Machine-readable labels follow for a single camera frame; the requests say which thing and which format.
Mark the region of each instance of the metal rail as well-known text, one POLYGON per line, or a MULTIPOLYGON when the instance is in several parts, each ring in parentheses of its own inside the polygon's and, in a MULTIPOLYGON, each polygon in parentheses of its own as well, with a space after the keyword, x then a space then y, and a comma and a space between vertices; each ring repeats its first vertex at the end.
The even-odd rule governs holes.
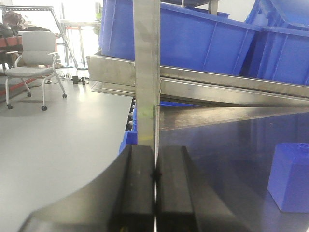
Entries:
MULTIPOLYGON (((101 81, 99 92, 135 96, 134 62, 91 56, 89 73, 101 81)), ((160 67, 162 97, 196 104, 242 106, 309 106, 309 87, 239 76, 160 67)))
POLYGON ((57 27, 60 31, 60 34, 62 36, 62 39, 65 43, 65 46, 68 48, 70 55, 73 59, 74 65, 75 67, 78 69, 78 64, 77 61, 75 59, 73 50, 71 49, 69 40, 61 26, 61 24, 59 23, 54 8, 52 6, 0 6, 0 8, 2 9, 2 13, 5 13, 6 11, 50 11, 52 13, 52 16, 57 24, 57 27))

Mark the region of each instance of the dark hair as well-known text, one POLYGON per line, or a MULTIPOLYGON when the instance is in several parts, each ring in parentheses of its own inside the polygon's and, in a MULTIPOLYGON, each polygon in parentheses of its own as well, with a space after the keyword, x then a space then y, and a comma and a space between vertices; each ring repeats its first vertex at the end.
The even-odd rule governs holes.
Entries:
POLYGON ((9 25, 19 25, 25 22, 24 18, 14 11, 5 13, 3 15, 3 21, 7 21, 9 25))

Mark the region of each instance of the person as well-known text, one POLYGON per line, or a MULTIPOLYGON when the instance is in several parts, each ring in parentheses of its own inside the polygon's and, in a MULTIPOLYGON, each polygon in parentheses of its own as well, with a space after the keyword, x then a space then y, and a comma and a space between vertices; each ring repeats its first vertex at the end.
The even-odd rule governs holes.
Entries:
POLYGON ((23 16, 14 11, 8 11, 3 15, 3 24, 11 27, 15 32, 23 31, 26 28, 23 16))

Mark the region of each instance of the chair seat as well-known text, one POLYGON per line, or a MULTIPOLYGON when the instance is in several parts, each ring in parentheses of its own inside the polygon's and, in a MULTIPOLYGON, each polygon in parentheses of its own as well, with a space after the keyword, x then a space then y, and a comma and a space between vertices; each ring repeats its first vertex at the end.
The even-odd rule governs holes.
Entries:
POLYGON ((53 72, 53 68, 16 67, 5 71, 11 77, 40 77, 53 72))

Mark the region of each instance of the chair backrest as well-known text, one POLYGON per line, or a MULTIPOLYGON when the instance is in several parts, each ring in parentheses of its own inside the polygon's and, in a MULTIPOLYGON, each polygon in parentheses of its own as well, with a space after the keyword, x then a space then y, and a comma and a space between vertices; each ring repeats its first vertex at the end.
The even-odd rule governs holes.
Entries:
POLYGON ((52 65, 55 52, 55 34, 49 31, 27 31, 23 38, 23 61, 26 65, 52 65))

